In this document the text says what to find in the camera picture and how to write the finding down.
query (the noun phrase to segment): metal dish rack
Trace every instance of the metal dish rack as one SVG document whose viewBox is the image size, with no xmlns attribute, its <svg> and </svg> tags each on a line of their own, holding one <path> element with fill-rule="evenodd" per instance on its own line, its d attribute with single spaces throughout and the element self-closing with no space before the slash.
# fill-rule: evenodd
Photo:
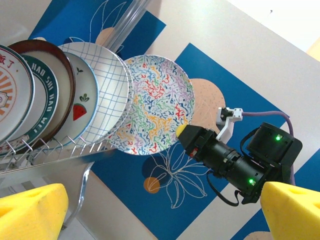
<svg viewBox="0 0 320 240">
<path fill-rule="evenodd" d="M 151 0 L 133 0 L 103 46 L 116 52 L 146 12 L 146 7 L 150 2 Z M 79 184 L 77 207 L 69 218 L 65 220 L 62 230 L 69 226 L 83 205 L 92 165 L 96 161 L 108 158 L 109 151 L 114 150 L 113 146 L 106 139 L 88 144 L 80 136 L 77 139 L 77 142 L 80 143 L 77 144 L 69 136 L 65 138 L 71 141 L 71 144 L 67 147 L 64 147 L 59 141 L 51 139 L 49 142 L 54 141 L 56 143 L 56 147 L 53 149 L 49 148 L 49 142 L 44 142 L 42 139 L 38 139 L 31 145 L 22 140 L 25 145 L 23 153 L 17 153 L 13 146 L 6 141 L 8 153 L 0 157 L 0 189 L 16 184 L 22 184 L 26 190 L 32 189 L 34 188 L 30 182 L 32 179 L 43 178 L 68 168 L 86 165 Z M 43 146 L 33 149 L 33 146 L 39 141 L 42 142 Z"/>
</svg>

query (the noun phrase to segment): wire rack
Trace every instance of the wire rack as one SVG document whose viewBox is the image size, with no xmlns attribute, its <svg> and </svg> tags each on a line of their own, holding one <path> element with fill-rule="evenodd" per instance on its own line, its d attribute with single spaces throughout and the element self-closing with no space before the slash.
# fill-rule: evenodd
<svg viewBox="0 0 320 240">
<path fill-rule="evenodd" d="M 30 187 L 33 186 L 30 182 L 32 179 L 43 178 L 68 168 L 86 165 L 79 185 L 77 207 L 64 222 L 62 230 L 69 226 L 83 205 L 92 165 L 96 161 L 108 158 L 109 152 L 114 150 L 106 139 L 96 143 L 87 143 L 81 136 L 77 139 L 77 143 L 69 136 L 66 136 L 64 140 L 66 139 L 69 139 L 71 144 L 63 146 L 61 144 L 64 142 L 63 140 L 59 142 L 54 138 L 49 142 L 38 139 L 33 144 L 21 140 L 24 148 L 18 152 L 15 151 L 14 146 L 5 141 L 8 152 L 0 157 L 0 189 L 22 184 L 29 186 L 28 190 L 33 188 Z"/>
</svg>

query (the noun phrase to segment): blue grid plate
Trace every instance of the blue grid plate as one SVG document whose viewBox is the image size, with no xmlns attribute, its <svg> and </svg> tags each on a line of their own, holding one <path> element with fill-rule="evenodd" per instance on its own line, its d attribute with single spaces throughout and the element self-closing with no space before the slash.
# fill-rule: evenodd
<svg viewBox="0 0 320 240">
<path fill-rule="evenodd" d="M 95 143 L 117 129 L 128 102 L 129 80 L 120 58 L 106 49 L 90 42 L 71 42 L 59 47 L 62 51 L 85 60 L 98 81 L 99 101 L 95 117 L 81 135 L 87 144 Z"/>
</svg>

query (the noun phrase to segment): green led light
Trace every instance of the green led light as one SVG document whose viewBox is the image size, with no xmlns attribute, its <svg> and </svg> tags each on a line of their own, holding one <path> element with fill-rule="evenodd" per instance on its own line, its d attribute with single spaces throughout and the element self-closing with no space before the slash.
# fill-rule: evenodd
<svg viewBox="0 0 320 240">
<path fill-rule="evenodd" d="M 282 136 L 280 134 L 278 134 L 276 137 L 275 137 L 275 140 L 277 141 L 280 141 L 282 139 Z"/>
</svg>

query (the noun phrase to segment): purple cable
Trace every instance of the purple cable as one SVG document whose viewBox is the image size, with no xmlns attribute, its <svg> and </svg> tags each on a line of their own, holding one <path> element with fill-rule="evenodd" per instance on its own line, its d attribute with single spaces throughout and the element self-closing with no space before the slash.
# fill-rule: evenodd
<svg viewBox="0 0 320 240">
<path fill-rule="evenodd" d="M 261 117 L 261 116 L 270 116 L 270 115 L 280 115 L 284 117 L 286 123 L 289 127 L 289 133 L 293 136 L 294 135 L 294 128 L 292 126 L 292 123 L 289 119 L 289 117 L 283 113 L 282 111 L 262 111 L 262 112 L 243 112 L 242 116 L 248 116 L 248 117 Z M 291 175 L 290 175 L 290 181 L 292 185 L 296 185 L 295 182 L 295 173 L 294 173 L 294 166 L 291 166 Z"/>
</svg>

